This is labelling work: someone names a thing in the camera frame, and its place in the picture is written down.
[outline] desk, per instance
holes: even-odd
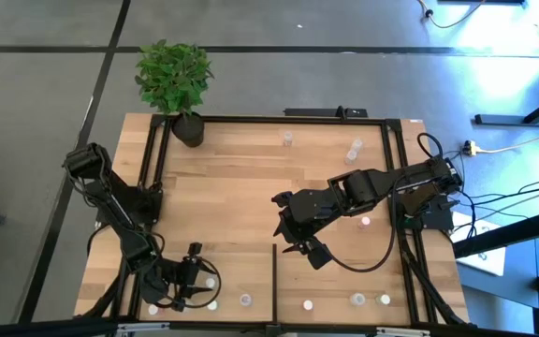
[[[138,180],[147,140],[151,114],[129,113],[113,169],[129,185]],[[424,131],[421,121],[401,121],[407,158],[410,164],[425,160],[416,143]],[[385,151],[379,127],[366,125],[307,125],[206,123],[205,141],[195,149],[185,147],[171,136],[165,158],[164,201],[154,231],[166,238],[164,257],[184,256],[188,243],[203,243],[202,256],[213,262],[223,278],[219,307],[211,312],[198,309],[176,313],[165,310],[149,315],[148,305],[140,306],[139,319],[171,321],[272,320],[272,245],[277,255],[277,318],[293,324],[347,324],[404,326],[410,324],[398,246],[387,263],[377,271],[357,274],[335,263],[320,271],[298,253],[280,253],[286,244],[273,238],[278,225],[278,207],[270,198],[279,192],[300,188],[326,188],[326,179],[353,169],[386,169]],[[285,131],[293,133],[293,145],[282,145]],[[389,135],[396,152],[394,134]],[[354,165],[344,164],[352,141],[360,137],[364,148]],[[157,158],[155,140],[153,158]],[[153,167],[148,177],[153,176]],[[383,201],[371,212],[371,227],[357,227],[358,217],[340,218],[318,234],[330,250],[347,263],[358,267],[372,265],[384,252],[390,233],[387,205]],[[461,318],[468,320],[457,265],[448,239],[438,231],[423,234],[430,279],[444,299]],[[80,288],[76,314],[91,308],[118,272],[121,254],[111,229],[95,237]],[[198,284],[207,276],[201,274]],[[349,297],[365,294],[367,303],[354,307]],[[391,305],[380,307],[373,300],[387,293]],[[248,293],[253,305],[243,308],[239,297]],[[420,284],[415,281],[419,315],[426,310]],[[126,313],[126,299],[121,314]],[[193,297],[201,303],[209,294]],[[310,312],[302,309],[304,300],[312,300]]]

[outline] potted plant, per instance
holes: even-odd
[[[172,132],[187,146],[197,147],[205,125],[192,107],[203,103],[201,94],[208,88],[207,79],[213,78],[207,53],[197,46],[166,46],[164,39],[141,51],[140,76],[135,77],[141,99],[164,114],[177,112]]]

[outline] green plant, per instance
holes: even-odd
[[[144,102],[164,114],[187,115],[203,103],[201,94],[208,88],[207,79],[213,78],[204,50],[185,44],[166,46],[164,39],[140,49],[143,58],[137,63],[140,76],[135,81]]]

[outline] gray floor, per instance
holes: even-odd
[[[466,4],[428,3],[440,22],[467,10]],[[0,44],[107,45],[120,4],[0,0]],[[531,7],[537,5],[530,1]],[[526,114],[539,106],[539,35],[533,17],[522,7],[486,5],[447,31],[424,26],[420,17],[415,0],[133,1],[120,44],[167,37],[212,46],[413,46],[513,53],[520,57],[211,53],[217,80],[197,110],[280,115],[284,108],[360,107],[372,117],[423,119],[446,150],[466,139],[494,149],[538,137],[539,129],[471,122],[477,113]],[[0,324],[16,314],[61,182],[59,166],[74,145],[102,59],[97,53],[0,54],[0,212],[7,214],[0,227]],[[97,110],[90,140],[111,154],[124,114],[149,111],[139,102],[133,80],[137,60],[135,54],[115,55]],[[515,192],[539,180],[539,142],[466,159],[465,167],[470,195]],[[539,199],[509,212],[538,214]],[[94,216],[73,196],[37,320],[72,315]],[[491,220],[500,225],[515,221],[502,215]],[[530,331],[527,307],[471,289],[465,295],[478,325]],[[497,313],[502,318],[491,319]],[[511,325],[509,319],[527,323]]]

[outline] wooden tabletop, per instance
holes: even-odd
[[[116,150],[113,169],[128,184],[137,182],[149,130],[150,114],[129,113]],[[409,164],[425,155],[416,144],[424,131],[421,121],[403,120],[403,137]],[[284,132],[293,134],[290,147],[283,146]],[[152,162],[156,162],[157,137]],[[353,165],[344,157],[351,143],[361,138],[364,147]],[[395,163],[396,141],[390,135]],[[270,321],[272,312],[272,245],[278,246],[278,320],[284,323],[406,325],[407,302],[401,273],[401,256],[395,243],[388,261],[370,273],[346,271],[334,262],[315,271],[305,256],[282,254],[282,236],[272,237],[279,223],[276,204],[270,199],[283,191],[325,189],[326,180],[353,169],[386,169],[380,128],[370,125],[286,125],[206,123],[205,141],[187,148],[173,135],[163,174],[164,202],[154,230],[166,238],[164,257],[179,259],[190,242],[202,242],[202,256],[219,269],[223,285],[218,309],[162,310],[148,313],[141,305],[141,320]],[[153,176],[153,165],[148,175]],[[366,214],[369,228],[360,229],[360,216],[341,217],[318,233],[320,241],[345,263],[358,268],[375,264],[386,251],[390,224],[386,202]],[[425,231],[423,240],[430,279],[456,314],[468,319],[450,242],[438,231]],[[76,314],[90,309],[109,286],[120,265],[118,239],[111,229],[95,237],[82,280]],[[208,274],[200,273],[203,285]],[[350,296],[365,295],[365,305],[353,306]],[[425,320],[421,286],[415,280],[420,317]],[[240,305],[249,294],[253,305]],[[387,294],[388,306],[374,299]],[[127,304],[124,296],[124,311]],[[197,294],[193,304],[210,294]],[[302,303],[313,302],[305,311]]]

